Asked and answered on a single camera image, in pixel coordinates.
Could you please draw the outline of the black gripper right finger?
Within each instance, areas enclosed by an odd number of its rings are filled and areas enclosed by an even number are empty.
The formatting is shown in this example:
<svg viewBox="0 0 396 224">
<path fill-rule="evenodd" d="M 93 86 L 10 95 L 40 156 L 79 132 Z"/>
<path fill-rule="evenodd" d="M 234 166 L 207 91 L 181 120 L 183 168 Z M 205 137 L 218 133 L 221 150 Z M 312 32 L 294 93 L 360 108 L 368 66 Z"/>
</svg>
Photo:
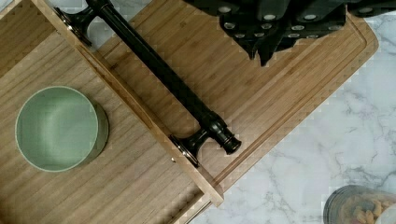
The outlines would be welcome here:
<svg viewBox="0 0 396 224">
<path fill-rule="evenodd" d="M 258 16 L 270 32 L 259 45 L 261 65 L 301 38 L 321 38 L 343 28 L 346 14 L 369 18 L 395 10 L 395 0 L 259 0 Z"/>
</svg>

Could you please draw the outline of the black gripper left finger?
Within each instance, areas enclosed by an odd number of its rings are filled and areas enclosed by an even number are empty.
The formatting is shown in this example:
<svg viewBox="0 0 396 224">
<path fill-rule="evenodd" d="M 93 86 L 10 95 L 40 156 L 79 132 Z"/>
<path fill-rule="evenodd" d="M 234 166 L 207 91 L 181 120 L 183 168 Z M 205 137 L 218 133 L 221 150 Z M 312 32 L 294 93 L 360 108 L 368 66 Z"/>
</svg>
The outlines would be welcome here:
<svg viewBox="0 0 396 224">
<path fill-rule="evenodd" d="M 285 36 L 290 0 L 184 0 L 219 18 L 221 29 L 253 60 L 270 60 L 275 52 L 291 47 Z"/>
</svg>

